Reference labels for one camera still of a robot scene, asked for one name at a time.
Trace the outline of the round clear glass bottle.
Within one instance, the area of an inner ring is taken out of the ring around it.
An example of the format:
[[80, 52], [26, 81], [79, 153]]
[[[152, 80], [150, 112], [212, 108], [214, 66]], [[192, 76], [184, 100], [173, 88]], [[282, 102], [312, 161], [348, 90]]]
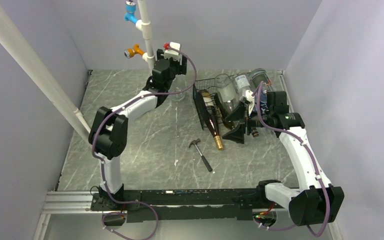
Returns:
[[186, 76], [183, 74], [177, 75], [171, 83], [168, 96], [171, 101], [180, 102], [185, 98], [185, 93], [182, 92], [186, 88]]

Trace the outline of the clear frosted wine bottle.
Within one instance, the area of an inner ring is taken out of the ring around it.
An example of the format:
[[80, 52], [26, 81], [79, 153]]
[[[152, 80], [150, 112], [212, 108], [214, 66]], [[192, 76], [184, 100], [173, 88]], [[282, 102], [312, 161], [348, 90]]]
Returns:
[[231, 114], [239, 104], [237, 92], [231, 77], [225, 73], [221, 73], [214, 78], [214, 84], [225, 111], [228, 115]]

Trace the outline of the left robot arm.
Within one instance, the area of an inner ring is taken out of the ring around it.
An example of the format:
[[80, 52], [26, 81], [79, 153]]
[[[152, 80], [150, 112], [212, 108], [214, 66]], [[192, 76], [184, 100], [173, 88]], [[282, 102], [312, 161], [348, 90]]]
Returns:
[[100, 164], [99, 193], [111, 210], [124, 203], [124, 184], [121, 178], [120, 156], [127, 145], [129, 124], [164, 103], [172, 82], [186, 74], [187, 60], [173, 47], [157, 51], [157, 60], [144, 88], [132, 99], [113, 107], [100, 107], [94, 117], [88, 141], [92, 156]]

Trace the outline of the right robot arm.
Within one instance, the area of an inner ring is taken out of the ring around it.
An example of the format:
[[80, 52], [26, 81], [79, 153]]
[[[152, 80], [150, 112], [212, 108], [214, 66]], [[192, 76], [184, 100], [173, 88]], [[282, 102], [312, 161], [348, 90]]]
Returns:
[[333, 186], [320, 167], [308, 142], [305, 124], [297, 112], [290, 112], [285, 91], [257, 93], [249, 91], [244, 100], [227, 111], [218, 108], [223, 121], [239, 121], [223, 139], [244, 142], [244, 132], [250, 128], [267, 128], [275, 132], [285, 147], [295, 173], [299, 190], [286, 187], [279, 180], [263, 180], [251, 196], [238, 196], [237, 200], [250, 200], [262, 208], [278, 204], [288, 210], [295, 226], [321, 224], [326, 227], [335, 221], [345, 194], [340, 186]]

